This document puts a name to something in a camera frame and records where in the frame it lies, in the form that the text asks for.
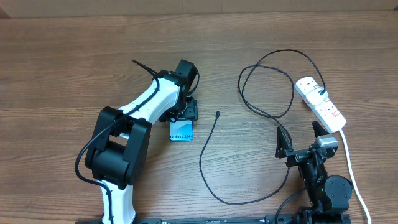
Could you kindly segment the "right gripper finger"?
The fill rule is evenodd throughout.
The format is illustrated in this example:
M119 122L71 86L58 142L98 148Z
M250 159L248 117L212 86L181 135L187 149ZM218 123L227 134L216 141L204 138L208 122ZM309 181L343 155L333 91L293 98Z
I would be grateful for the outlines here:
M292 151L293 147L289 138L281 127L277 127L277 146L275 150L276 158L285 158L289 156Z
M312 127L316 138L319 136L324 136L329 134L329 132L325 130L318 121L313 121Z

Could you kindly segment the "Samsung Galaxy smartphone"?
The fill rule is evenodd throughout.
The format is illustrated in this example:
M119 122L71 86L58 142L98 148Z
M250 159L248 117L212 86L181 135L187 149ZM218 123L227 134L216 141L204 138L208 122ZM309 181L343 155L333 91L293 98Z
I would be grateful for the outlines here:
M193 140L193 121L176 121L170 123L170 140L174 142Z

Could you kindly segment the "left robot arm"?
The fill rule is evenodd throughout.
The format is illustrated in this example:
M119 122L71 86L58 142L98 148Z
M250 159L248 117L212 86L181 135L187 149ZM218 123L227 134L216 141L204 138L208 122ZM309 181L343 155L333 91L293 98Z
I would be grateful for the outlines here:
M134 223L134 185L144 169L156 122L169 123L171 141L193 140L198 106L192 94L200 78L194 63L181 60L175 70L158 72L143 68L152 77L148 89L124 106L104 107L75 162L78 170L85 161L93 176L88 183L101 189L104 211L98 223Z

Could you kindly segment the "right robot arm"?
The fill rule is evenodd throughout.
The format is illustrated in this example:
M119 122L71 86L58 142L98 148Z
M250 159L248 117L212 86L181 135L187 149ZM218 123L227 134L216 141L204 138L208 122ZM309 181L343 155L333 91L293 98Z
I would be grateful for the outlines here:
M324 163L332 158L338 149L338 141L318 121L312 123L315 141L307 149L294 150L286 133L277 128L275 156L286 158L288 168L297 167L305 187L287 198L278 208L275 223L350 223L349 200L353 183L339 175L328 175ZM283 215L283 207L293 198L307 192L309 207L300 208L295 214Z

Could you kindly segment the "white charger plug adapter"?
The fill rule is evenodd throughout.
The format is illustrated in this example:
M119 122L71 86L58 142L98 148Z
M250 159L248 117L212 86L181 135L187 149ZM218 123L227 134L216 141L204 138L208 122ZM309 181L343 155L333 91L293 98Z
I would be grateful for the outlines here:
M310 90L304 94L304 101L306 104L314 108L315 106L322 104L328 98L328 92L323 87L318 87Z

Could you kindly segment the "white power strip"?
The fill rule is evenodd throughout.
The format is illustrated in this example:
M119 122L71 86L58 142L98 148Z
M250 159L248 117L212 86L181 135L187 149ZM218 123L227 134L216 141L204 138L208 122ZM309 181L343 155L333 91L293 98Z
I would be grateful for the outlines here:
M304 77L298 80L294 87L303 99L304 94L322 86L318 85L312 77ZM340 113L329 97L322 104L314 108L310 107L310 109L330 134L341 131L346 124L345 117Z

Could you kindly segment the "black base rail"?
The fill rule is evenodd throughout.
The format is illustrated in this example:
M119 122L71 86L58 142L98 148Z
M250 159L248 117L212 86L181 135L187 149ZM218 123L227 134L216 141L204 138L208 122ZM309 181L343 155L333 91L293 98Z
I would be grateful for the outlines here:
M93 220L93 221L80 221L75 222L76 224L100 224L101 220ZM143 219L135 219L133 221L134 224L275 224L275 215L266 215L264 217L257 218L189 218L189 219L171 219L171 220L162 220L160 218L143 218ZM299 218L295 215L279 215L278 221L279 224L293 224L293 223L310 223L305 221L299 221ZM351 219L349 215L344 215L342 221L338 221L338 218L332 218L330 221L327 221L325 218L319 218L311 223L342 223L349 224L351 223Z

